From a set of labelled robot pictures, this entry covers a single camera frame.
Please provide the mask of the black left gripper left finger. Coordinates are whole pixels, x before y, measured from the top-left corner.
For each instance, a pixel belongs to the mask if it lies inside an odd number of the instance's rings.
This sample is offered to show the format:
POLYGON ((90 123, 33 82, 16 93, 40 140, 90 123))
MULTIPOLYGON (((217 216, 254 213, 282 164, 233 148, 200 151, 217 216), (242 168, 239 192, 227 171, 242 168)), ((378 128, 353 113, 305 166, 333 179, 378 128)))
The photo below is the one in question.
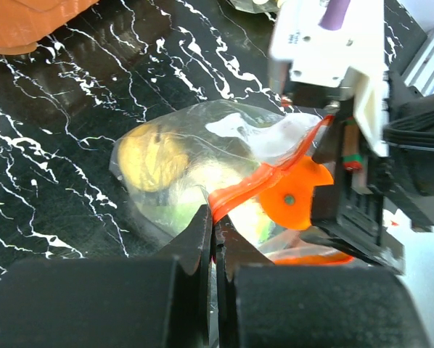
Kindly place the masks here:
POLYGON ((212 216, 156 254, 23 260, 0 281, 0 347, 209 347, 212 216))

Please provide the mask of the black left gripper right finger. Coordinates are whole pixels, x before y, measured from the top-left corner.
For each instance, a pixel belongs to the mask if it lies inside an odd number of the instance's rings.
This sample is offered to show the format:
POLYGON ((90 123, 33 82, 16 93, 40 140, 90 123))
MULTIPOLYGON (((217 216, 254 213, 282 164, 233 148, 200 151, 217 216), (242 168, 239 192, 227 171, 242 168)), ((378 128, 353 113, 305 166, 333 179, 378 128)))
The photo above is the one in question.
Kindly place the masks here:
POLYGON ((429 347, 400 280, 377 267, 275 265, 228 220, 215 244, 222 347, 429 347))

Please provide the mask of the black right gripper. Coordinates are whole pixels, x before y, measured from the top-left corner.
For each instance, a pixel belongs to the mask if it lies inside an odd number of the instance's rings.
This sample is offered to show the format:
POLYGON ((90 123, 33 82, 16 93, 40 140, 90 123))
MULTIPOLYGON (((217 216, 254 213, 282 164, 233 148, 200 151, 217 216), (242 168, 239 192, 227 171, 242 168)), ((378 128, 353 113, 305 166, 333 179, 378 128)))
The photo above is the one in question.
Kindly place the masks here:
MULTIPOLYGON (((415 231, 429 232, 434 227, 434 94, 423 96, 406 86, 396 72, 388 73, 387 83, 389 121, 383 137, 389 156, 369 156, 366 187, 371 193, 356 193, 351 175, 343 176, 342 188, 315 188, 312 226, 301 239, 402 275, 404 246, 383 227, 382 208, 389 199, 415 231)), ((335 114, 314 151, 315 163, 336 162, 347 116, 345 110, 335 114)))

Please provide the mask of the orange fake orange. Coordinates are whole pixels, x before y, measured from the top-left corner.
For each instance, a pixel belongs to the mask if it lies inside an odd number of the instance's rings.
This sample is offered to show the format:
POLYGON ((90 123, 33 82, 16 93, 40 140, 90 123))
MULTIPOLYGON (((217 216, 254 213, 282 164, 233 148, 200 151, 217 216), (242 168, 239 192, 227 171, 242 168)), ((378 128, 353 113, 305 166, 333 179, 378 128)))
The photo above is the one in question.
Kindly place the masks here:
POLYGON ((330 171, 304 156, 280 181, 258 196, 263 211, 278 225, 304 231, 311 226, 314 188, 333 184, 330 171))

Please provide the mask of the clear orange-zip bag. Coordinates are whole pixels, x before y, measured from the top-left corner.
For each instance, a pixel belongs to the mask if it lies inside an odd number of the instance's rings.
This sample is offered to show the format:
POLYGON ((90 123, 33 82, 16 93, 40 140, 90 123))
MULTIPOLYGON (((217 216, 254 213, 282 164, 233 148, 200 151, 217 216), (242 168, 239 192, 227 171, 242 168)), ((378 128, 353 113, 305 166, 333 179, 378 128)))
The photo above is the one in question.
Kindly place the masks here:
POLYGON ((308 228, 296 231, 276 224, 258 199, 302 157, 313 160, 330 122, 311 113, 278 115, 246 104, 207 101, 144 123, 172 131, 189 156, 188 167, 169 187, 140 191, 123 178, 118 147, 133 129, 115 142, 110 172, 126 188, 146 234, 161 244, 178 236, 199 207, 209 204, 278 265, 342 265, 351 256, 303 241, 301 234, 308 228))

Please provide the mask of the yellow fake lemon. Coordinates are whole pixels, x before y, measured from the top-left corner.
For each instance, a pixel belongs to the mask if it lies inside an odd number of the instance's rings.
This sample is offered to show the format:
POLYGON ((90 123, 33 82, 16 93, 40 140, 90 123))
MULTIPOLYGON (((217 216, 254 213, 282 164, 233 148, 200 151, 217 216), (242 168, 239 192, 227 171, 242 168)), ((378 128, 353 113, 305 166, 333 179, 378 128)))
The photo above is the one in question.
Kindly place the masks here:
POLYGON ((143 124, 121 140, 118 165, 128 184, 155 192, 170 186, 189 164, 189 156, 171 130, 143 124))

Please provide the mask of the orange plastic basket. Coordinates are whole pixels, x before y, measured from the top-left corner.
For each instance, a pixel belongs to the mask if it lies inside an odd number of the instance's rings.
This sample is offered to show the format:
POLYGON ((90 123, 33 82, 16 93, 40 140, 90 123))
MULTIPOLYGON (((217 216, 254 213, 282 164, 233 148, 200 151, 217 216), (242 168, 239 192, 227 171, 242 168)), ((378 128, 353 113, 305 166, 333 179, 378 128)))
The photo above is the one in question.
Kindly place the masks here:
POLYGON ((37 42, 87 10, 96 0, 0 0, 0 54, 36 50, 37 42))

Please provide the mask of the aluminium right corner post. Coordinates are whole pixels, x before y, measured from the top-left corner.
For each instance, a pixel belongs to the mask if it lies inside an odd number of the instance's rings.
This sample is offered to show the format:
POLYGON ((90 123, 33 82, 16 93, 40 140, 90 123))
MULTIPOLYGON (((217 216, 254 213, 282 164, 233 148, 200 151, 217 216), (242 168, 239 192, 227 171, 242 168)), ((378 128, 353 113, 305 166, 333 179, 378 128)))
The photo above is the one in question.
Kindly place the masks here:
POLYGON ((423 96, 434 94, 434 28, 403 73, 405 84, 423 96))

